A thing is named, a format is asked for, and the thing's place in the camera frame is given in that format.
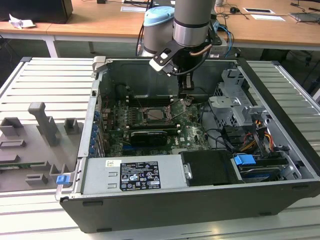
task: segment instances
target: warning label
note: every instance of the warning label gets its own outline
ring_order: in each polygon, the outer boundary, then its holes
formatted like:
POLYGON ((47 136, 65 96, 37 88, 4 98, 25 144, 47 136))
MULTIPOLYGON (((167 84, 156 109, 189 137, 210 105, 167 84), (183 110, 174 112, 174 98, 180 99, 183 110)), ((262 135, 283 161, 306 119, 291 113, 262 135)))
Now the warning label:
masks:
POLYGON ((121 163, 120 189, 122 191, 160 188, 160 173, 157 161, 121 163))

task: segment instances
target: electrical wire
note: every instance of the electrical wire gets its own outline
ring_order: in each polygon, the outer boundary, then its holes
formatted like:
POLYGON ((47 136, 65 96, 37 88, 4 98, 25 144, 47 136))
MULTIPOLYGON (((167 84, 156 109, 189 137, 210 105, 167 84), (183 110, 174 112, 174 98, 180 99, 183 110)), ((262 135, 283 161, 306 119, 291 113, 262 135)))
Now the electrical wire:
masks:
POLYGON ((131 143, 129 143, 129 142, 127 142, 127 141, 122 141, 122 142, 125 143, 125 144, 131 145, 131 143))
POLYGON ((1 34, 0 37, 5 41, 5 43, 11 48, 12 52, 14 52, 14 54, 21 59, 20 55, 14 50, 14 48, 9 44, 9 42, 7 41, 7 39, 5 39, 1 34))
POLYGON ((186 75, 186 74, 193 72, 194 70, 199 68, 205 62, 205 60, 209 57, 209 54, 210 54, 210 49, 206 52, 205 56, 201 59, 201 61, 197 65, 195 65, 193 68, 191 68, 187 71, 184 71, 184 72, 171 72, 171 75, 182 76, 182 75, 186 75))
POLYGON ((264 132, 264 135, 269 139, 269 148, 273 152, 274 151, 274 139, 271 136, 271 134, 267 133, 266 131, 264 132))
POLYGON ((251 142, 249 142, 247 145, 245 145, 244 147, 242 147, 240 149, 240 152, 244 152, 246 150, 248 150, 249 148, 253 147, 256 144, 256 140, 252 140, 251 142))
POLYGON ((247 135, 244 136, 244 138, 243 138, 243 145, 246 145, 247 137, 250 136, 250 135, 252 135, 251 132, 249 132, 247 135))
POLYGON ((227 34, 227 36, 228 36, 228 39, 230 39, 229 48, 228 48, 228 51, 227 51, 226 54, 225 54, 225 57, 227 57, 228 54, 229 54, 229 52, 231 51, 231 48, 232 48, 232 45, 233 45, 231 33, 230 33, 230 31, 228 31, 228 30, 227 30, 226 28, 224 28, 223 26, 219 26, 219 28, 223 29, 223 30, 226 32, 226 34, 227 34))
POLYGON ((13 58, 13 56, 12 56, 11 52, 9 51, 9 49, 7 48, 7 45, 8 45, 7 43, 4 44, 4 48, 6 49, 8 54, 10 55, 9 64, 10 64, 10 68, 13 70, 14 69, 14 67, 12 66, 12 58, 13 58))
POLYGON ((316 62, 316 64, 313 66, 313 68, 309 71, 308 75, 305 77, 305 79, 303 80, 301 86, 303 87, 307 81, 307 79, 309 78, 309 76, 311 75, 311 73, 316 69, 316 67, 318 66, 318 64, 320 63, 320 60, 316 62))
MULTIPOLYGON (((153 6, 153 2, 154 0, 147 0, 146 2, 146 10, 148 11, 152 6, 153 6)), ((139 52, 140 52, 140 48, 142 46, 142 38, 144 36, 144 30, 145 30, 145 26, 144 26, 144 22, 142 22, 139 34, 138 34, 138 39, 136 41, 136 46, 135 46, 135 56, 138 57, 139 56, 139 52)))

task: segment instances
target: blue latch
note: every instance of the blue latch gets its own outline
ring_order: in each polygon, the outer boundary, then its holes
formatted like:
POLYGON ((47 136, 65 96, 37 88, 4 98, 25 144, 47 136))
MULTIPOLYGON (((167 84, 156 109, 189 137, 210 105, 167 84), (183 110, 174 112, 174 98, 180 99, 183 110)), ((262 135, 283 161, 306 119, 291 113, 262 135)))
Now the blue latch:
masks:
POLYGON ((59 175, 56 178, 56 182, 57 185, 69 185, 71 184, 70 182, 70 176, 69 175, 59 175))
POLYGON ((256 160, 251 154, 239 154, 234 157, 234 161, 237 165, 256 164, 256 160))

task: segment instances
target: metal slotted surface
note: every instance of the metal slotted surface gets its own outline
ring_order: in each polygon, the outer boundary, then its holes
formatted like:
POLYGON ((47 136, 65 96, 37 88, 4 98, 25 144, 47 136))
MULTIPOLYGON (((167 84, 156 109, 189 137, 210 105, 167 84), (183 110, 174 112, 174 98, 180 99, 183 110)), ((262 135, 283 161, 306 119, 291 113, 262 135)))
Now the metal slotted surface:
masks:
POLYGON ((91 58, 32 58, 23 63, 0 98, 0 121, 18 117, 22 124, 36 124, 28 113, 32 102, 44 102, 45 113, 56 123, 66 118, 85 121, 93 78, 91 58))
MULTIPOLYGON (((64 58, 44 58, 42 64, 50 65, 50 61, 65 61, 65 65, 72 65, 70 59, 64 58)), ((33 58, 35 65, 42 58, 33 58)), ((91 59, 76 59, 77 61, 91 61, 91 59)), ((263 68, 259 62, 257 68, 263 68)), ((268 77, 268 82, 288 83, 288 80, 279 72, 272 72, 275 77, 268 77)), ((29 82, 30 78, 20 78, 21 82, 29 82)), ((46 77, 43 81, 41 77, 33 77, 33 82, 88 82, 85 77, 61 76, 46 77)), ((40 101, 46 97, 46 103, 55 103, 55 95, 30 95, 28 98, 40 101)), ((64 95, 66 103, 79 103, 86 98, 86 95, 64 95)), ((11 103, 20 103, 24 96, 14 96, 11 103)), ((289 105, 292 100, 296 102, 306 102, 299 94, 277 95, 277 100, 283 100, 283 104, 289 105)), ((319 122, 315 121, 318 116, 308 118, 291 118, 297 124, 303 124, 305 128, 312 128, 319 122)), ((0 194, 0 239, 1 240, 56 240, 56 239, 81 239, 81 240, 306 240, 320 238, 320 196, 314 198, 301 199, 289 206, 278 215, 251 217, 243 219, 233 219, 216 222, 186 224, 178 226, 156 227, 135 229, 116 232, 100 232, 86 234, 80 231, 76 223, 63 210, 55 200, 55 191, 43 191, 42 194, 17 193, 12 196, 2 196, 0 194)), ((141 213, 141 216, 128 216, 133 221, 138 221, 140 217, 146 217, 148 210, 141 213)), ((156 215, 147 216, 152 221, 156 215)))
MULTIPOLYGON (((320 107, 282 68, 269 61, 248 61, 248 64, 268 88, 306 140, 320 155, 320 107)), ((255 91, 250 88, 253 99, 262 105, 255 91)))

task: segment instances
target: wooden desk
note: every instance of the wooden desk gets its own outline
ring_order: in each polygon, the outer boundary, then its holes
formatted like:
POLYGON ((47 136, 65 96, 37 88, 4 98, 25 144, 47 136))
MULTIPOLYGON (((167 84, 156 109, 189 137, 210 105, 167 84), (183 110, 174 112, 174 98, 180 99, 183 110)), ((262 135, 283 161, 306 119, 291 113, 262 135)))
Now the wooden desk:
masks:
POLYGON ((145 14, 120 11, 122 3, 72 0, 67 24, 51 24, 49 35, 137 38, 145 14))
MULTIPOLYGON (((248 13, 243 8, 271 9, 275 14, 270 15, 301 13, 302 10, 291 6, 291 2, 297 3, 294 0, 228 0, 229 4, 237 5, 243 14, 248 13)), ((311 12, 308 10, 311 7, 320 9, 320 4, 316 2, 300 1, 299 5, 306 12, 311 12)), ((230 14, 230 6, 225 4, 216 11, 230 14)), ((229 15, 226 20, 228 29, 234 35, 235 47, 297 49, 305 46, 320 50, 319 24, 297 23, 291 16, 282 16, 285 21, 255 20, 250 15, 246 16, 249 20, 240 14, 229 15)), ((221 24, 225 24, 222 17, 218 17, 218 20, 221 24)))
MULTIPOLYGON (((243 9, 271 9, 276 15, 302 12, 291 6, 291 0, 228 0, 242 13, 243 9)), ((135 43, 144 13, 121 12, 121 3, 97 4, 95 0, 72 0, 73 14, 67 24, 37 23, 36 28, 16 29, 7 22, 0 22, 0 34, 4 38, 44 40, 51 57, 58 57, 55 41, 120 42, 135 43)), ((309 12, 309 7, 320 8, 319 3, 300 1, 300 6, 309 12)), ((230 6, 218 7, 217 12, 229 13, 230 6)), ((291 16, 283 16, 285 21, 255 20, 247 15, 230 15, 226 20, 229 30, 234 34, 234 47, 270 48, 290 50, 320 51, 320 25, 316 23, 297 23, 291 16)), ((218 20, 224 24, 222 17, 218 20)), ((224 32, 221 37, 227 38, 224 32)))

